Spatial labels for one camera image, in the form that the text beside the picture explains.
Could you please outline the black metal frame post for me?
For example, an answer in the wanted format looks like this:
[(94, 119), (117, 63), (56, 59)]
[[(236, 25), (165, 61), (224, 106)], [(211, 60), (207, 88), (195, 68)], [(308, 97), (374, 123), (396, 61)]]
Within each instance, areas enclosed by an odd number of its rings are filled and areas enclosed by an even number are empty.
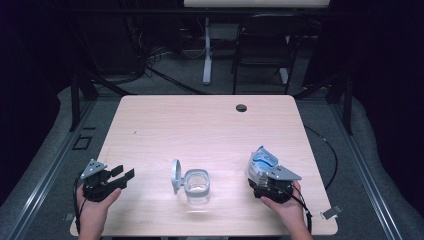
[(120, 96), (130, 95), (130, 92), (116, 86), (115, 84), (107, 81), (99, 74), (95, 74), (92, 71), (78, 69), (73, 76), (71, 81), (71, 110), (72, 110), (72, 121), (70, 131), (74, 131), (81, 121), (80, 111), (80, 94), (88, 101), (96, 101), (99, 97), (99, 93), (96, 90), (94, 83), (106, 87), (112, 92), (117, 93)]
[(303, 90), (294, 95), (296, 100), (303, 99), (308, 95), (318, 91), (324, 86), (330, 86), (330, 90), (325, 96), (328, 104), (343, 103), (342, 108), (342, 124), (349, 135), (352, 135), (351, 117), (352, 117), (352, 104), (353, 104), (353, 79), (348, 73), (341, 72), (324, 79), (317, 84)]

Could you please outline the black folding chair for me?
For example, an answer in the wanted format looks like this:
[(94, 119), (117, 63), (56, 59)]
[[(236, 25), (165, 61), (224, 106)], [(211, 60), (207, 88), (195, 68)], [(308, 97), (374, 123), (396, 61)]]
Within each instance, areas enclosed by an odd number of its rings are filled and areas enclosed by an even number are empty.
[(231, 73), (232, 93), (237, 92), (238, 69), (285, 68), (287, 81), (284, 93), (291, 85), (300, 40), (309, 28), (305, 17), (294, 14), (255, 14), (243, 20), (236, 34), (235, 52)]

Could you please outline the person's left hand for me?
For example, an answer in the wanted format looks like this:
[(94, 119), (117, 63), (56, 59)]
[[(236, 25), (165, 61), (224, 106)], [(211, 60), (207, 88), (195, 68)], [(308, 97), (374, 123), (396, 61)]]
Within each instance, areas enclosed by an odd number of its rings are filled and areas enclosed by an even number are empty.
[(120, 197), (121, 189), (115, 189), (101, 202), (92, 202), (83, 195), (83, 186), (77, 188), (77, 204), (80, 215), (80, 235), (101, 235), (107, 220), (108, 210)]

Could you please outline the clear container with white lid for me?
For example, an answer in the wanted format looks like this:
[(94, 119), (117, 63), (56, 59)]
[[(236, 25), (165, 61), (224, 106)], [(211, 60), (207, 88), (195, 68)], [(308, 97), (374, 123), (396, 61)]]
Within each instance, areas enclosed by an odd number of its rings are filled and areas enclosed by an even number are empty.
[(178, 159), (172, 161), (171, 184), (174, 194), (184, 190), (187, 201), (194, 205), (205, 205), (209, 202), (210, 177), (204, 169), (190, 169), (182, 171)]

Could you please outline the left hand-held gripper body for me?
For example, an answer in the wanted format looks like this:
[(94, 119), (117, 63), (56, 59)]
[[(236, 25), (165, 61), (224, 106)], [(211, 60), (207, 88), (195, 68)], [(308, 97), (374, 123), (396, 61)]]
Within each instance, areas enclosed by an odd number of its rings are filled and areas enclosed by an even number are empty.
[(109, 181), (112, 178), (111, 170), (107, 165), (97, 160), (91, 159), (80, 175), (83, 181), (83, 195), (93, 202), (101, 202), (118, 187), (118, 179)]

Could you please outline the white and blue bag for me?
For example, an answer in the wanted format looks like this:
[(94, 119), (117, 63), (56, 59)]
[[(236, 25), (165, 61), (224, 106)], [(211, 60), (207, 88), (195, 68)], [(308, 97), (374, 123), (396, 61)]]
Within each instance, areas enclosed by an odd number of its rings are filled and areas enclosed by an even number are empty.
[(278, 159), (263, 146), (260, 146), (255, 152), (251, 153), (245, 175), (248, 180), (251, 179), (257, 184), (263, 174), (277, 165)]

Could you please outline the aluminium floor rail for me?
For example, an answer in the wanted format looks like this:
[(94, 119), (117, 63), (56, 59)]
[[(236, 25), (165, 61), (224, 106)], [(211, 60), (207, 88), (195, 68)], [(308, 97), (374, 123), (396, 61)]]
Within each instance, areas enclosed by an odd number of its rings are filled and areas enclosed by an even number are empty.
[(0, 222), (5, 224), (1, 233), (5, 240), (21, 240), (32, 223), (51, 186), (56, 180), (66, 153), (77, 139), (81, 124), (91, 113), (95, 101), (86, 101), (78, 110), (80, 119), (72, 127), (72, 106), (60, 106), (59, 114), (37, 154), (0, 207)]
[(330, 104), (329, 109), (336, 120), (336, 124), (340, 129), (343, 138), (347, 142), (349, 149), (352, 152), (353, 164), (355, 166), (356, 172), (361, 180), (363, 188), (367, 193), (368, 199), (374, 209), (374, 212), (380, 222), (386, 238), (388, 240), (404, 240), (385, 199), (383, 198), (373, 176), (371, 175), (369, 166), (366, 163), (354, 136), (348, 133), (343, 124), (341, 110), (337, 105), (334, 104)]

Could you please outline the white standing desk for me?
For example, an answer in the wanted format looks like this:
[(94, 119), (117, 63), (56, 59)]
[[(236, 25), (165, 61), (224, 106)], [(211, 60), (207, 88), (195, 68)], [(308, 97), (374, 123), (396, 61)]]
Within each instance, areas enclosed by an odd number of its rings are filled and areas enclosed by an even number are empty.
[[(331, 0), (184, 0), (184, 6), (193, 10), (266, 10), (266, 9), (326, 9)], [(209, 85), (212, 79), (211, 41), (234, 40), (235, 23), (217, 23), (210, 17), (204, 20), (205, 60), (203, 84)]]

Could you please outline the dark curtain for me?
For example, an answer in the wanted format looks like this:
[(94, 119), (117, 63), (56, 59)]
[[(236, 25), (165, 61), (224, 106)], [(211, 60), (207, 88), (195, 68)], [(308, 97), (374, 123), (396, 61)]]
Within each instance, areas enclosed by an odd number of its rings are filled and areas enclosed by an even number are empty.
[(67, 73), (46, 0), (0, 0), (0, 205), (51, 130)]
[(381, 0), (364, 28), (368, 53), (354, 94), (382, 165), (424, 216), (424, 0)]

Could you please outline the person's right hand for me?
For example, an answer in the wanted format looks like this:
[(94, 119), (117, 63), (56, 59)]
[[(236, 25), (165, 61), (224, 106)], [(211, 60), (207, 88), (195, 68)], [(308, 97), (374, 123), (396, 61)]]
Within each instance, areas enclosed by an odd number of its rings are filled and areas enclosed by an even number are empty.
[(261, 197), (260, 200), (277, 213), (280, 221), (290, 235), (308, 233), (303, 216), (303, 207), (294, 198), (283, 204), (274, 202), (267, 197)]

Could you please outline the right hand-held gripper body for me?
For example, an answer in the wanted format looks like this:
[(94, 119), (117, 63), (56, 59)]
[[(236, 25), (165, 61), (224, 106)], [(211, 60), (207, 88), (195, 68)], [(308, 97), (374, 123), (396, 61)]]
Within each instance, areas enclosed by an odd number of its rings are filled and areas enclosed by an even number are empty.
[(263, 188), (262, 197), (282, 204), (292, 198), (294, 180), (301, 180), (301, 177), (283, 166), (276, 166), (263, 174), (257, 185)]

